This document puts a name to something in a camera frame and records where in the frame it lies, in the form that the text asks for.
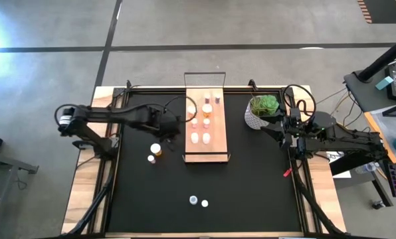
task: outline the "succulent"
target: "succulent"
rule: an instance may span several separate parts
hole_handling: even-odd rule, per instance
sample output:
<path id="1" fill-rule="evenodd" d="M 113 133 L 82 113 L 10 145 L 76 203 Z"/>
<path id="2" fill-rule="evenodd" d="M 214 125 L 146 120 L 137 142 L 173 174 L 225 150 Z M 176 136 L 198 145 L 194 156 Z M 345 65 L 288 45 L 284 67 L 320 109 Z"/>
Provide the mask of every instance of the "succulent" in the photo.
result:
<path id="1" fill-rule="evenodd" d="M 251 112 L 256 116 L 270 116 L 275 114 L 279 107 L 275 96 L 255 96 L 250 101 Z"/>

